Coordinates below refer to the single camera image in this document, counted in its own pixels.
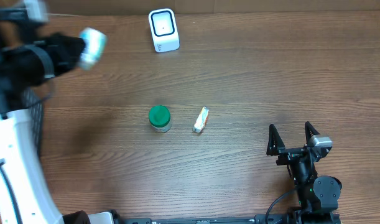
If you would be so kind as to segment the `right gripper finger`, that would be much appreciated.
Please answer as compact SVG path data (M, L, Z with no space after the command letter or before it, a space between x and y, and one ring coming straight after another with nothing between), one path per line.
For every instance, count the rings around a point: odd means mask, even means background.
M305 123L305 137L307 144L313 144L315 139L320 135L320 133L312 126L312 124L307 121Z
M269 125L269 140L267 143L266 155L278 156L285 151L285 144L279 136L277 128L274 124Z

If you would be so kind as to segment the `teal white tissue pack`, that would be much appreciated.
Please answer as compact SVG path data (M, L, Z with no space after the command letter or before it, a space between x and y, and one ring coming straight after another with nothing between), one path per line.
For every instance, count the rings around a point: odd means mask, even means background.
M80 38L85 42L85 49L80 55L79 67L84 70L91 69L101 58L107 42L107 36L99 30L87 27Z

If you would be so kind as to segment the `orange white small box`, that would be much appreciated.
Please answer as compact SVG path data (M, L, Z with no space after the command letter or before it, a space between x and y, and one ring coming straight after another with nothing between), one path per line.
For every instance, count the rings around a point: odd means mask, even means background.
M193 131L194 132L201 133L203 131L203 129L206 126L206 122L208 120L209 111L210 110L206 106L204 106L201 109L201 111L200 111L200 113L199 113L199 115L195 121L195 124L193 125Z

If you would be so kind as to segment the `green lid jar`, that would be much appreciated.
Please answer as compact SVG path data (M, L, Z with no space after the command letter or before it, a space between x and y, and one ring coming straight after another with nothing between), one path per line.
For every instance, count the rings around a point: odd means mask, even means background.
M163 105L155 105L149 111L149 122L158 133L166 133L172 126L169 109Z

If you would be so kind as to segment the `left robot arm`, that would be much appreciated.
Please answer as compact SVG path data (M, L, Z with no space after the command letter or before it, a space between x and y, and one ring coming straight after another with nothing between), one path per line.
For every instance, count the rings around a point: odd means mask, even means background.
M90 69L106 36L85 29L79 37L40 37L48 22L43 1L0 7L0 217L3 223L112 223L111 212L63 215L52 200L33 140L31 110L22 93L75 67Z

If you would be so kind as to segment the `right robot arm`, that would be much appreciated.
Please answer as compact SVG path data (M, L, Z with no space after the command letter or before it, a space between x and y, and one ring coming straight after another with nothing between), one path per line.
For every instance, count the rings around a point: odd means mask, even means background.
M327 175L318 175L315 163L328 155L333 147L329 136L320 134L310 122L305 123L306 143L302 147L287 149L274 124L269 125L266 154L276 156L278 166L286 166L294 181L294 188L275 199L264 216L265 223L340 223L335 215L342 183ZM296 193L299 206L290 207L287 213L271 215L274 206L290 194Z

